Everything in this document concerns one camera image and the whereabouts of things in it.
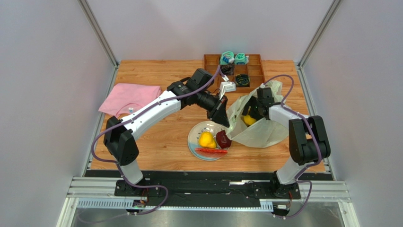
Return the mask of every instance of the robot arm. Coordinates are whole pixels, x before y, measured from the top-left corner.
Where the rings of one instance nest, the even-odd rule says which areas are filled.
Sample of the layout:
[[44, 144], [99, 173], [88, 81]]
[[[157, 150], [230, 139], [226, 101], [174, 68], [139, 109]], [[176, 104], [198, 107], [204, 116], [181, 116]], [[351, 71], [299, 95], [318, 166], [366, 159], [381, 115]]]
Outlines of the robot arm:
[[[104, 144], [109, 152], [115, 157], [123, 174], [133, 184], [138, 183], [143, 175], [137, 164], [137, 156], [139, 149], [136, 140], [147, 131], [151, 126], [161, 121], [170, 114], [173, 114], [188, 105], [197, 104], [207, 111], [207, 118], [213, 122], [229, 127], [229, 121], [226, 113], [227, 97], [220, 91], [220, 94], [212, 95], [207, 92], [208, 85], [205, 89], [186, 97], [186, 94], [194, 92], [204, 86], [210, 81], [212, 75], [203, 69], [197, 69], [191, 78], [184, 78], [180, 81], [172, 83], [167, 91], [164, 91], [160, 97], [153, 102], [143, 107], [139, 111], [123, 117], [118, 120], [116, 117], [111, 117], [107, 123], [106, 128], [113, 127], [121, 122], [135, 118], [139, 113], [147, 110], [147, 114], [139, 115], [131, 122], [119, 126], [105, 134]], [[226, 89], [223, 91], [231, 91], [232, 88], [226, 82]]]
[[[318, 161], [318, 152], [312, 139], [307, 139], [308, 129], [304, 121], [293, 113], [290, 113], [280, 103], [274, 102], [272, 90], [269, 87], [257, 89], [257, 98], [252, 97], [245, 106], [242, 115], [249, 114], [259, 120], [266, 118], [280, 123], [289, 130], [290, 158], [282, 168], [276, 171], [271, 179], [271, 192], [276, 197], [283, 197], [296, 186], [296, 178], [307, 165]], [[330, 156], [330, 146], [320, 116], [305, 117], [312, 128], [317, 140], [322, 158]]]

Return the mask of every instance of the red fruit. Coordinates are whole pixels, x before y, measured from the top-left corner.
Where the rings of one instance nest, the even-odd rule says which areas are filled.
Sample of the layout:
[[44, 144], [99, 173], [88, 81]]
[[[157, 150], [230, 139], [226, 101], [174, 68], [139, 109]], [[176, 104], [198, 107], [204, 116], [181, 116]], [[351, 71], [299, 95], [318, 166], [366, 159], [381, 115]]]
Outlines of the red fruit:
[[220, 148], [229, 148], [231, 146], [231, 140], [228, 139], [227, 135], [225, 134], [225, 130], [219, 131], [216, 134], [216, 141]]

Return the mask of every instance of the metal floor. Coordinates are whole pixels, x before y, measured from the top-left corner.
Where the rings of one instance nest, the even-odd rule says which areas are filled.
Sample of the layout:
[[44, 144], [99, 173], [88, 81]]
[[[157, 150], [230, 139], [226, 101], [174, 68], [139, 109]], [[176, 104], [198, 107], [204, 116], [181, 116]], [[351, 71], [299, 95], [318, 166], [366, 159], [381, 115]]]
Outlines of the metal floor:
[[[300, 202], [293, 202], [291, 214], [301, 207]], [[75, 217], [80, 215], [85, 221], [98, 221], [124, 214], [118, 209], [76, 209]], [[308, 203], [297, 217], [284, 221], [273, 218], [266, 212], [237, 211], [174, 211], [158, 210], [145, 216], [127, 216], [99, 223], [84, 224], [74, 218], [72, 227], [343, 227], [342, 215], [336, 202]]]

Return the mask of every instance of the yellow fruit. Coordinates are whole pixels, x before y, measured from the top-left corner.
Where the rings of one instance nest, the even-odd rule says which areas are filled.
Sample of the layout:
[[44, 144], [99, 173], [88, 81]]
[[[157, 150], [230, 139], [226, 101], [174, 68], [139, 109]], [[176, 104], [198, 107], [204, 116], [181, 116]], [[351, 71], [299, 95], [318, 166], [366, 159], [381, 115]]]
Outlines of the yellow fruit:
[[244, 122], [245, 122], [245, 124], [250, 126], [250, 125], [256, 123], [256, 119], [247, 114], [246, 116], [244, 116]]
[[214, 136], [209, 131], [205, 131], [202, 134], [200, 134], [199, 145], [204, 148], [216, 148], [217, 147], [217, 144], [214, 140]]

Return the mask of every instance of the pink cloth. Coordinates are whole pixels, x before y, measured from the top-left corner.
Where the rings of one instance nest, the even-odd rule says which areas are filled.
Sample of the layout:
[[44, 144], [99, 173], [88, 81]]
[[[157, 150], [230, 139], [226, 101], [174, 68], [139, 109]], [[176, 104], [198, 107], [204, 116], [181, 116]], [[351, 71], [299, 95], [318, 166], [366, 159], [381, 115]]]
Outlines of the pink cloth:
[[160, 94], [159, 86], [117, 84], [99, 111], [116, 117], [124, 113], [132, 114], [155, 100]]

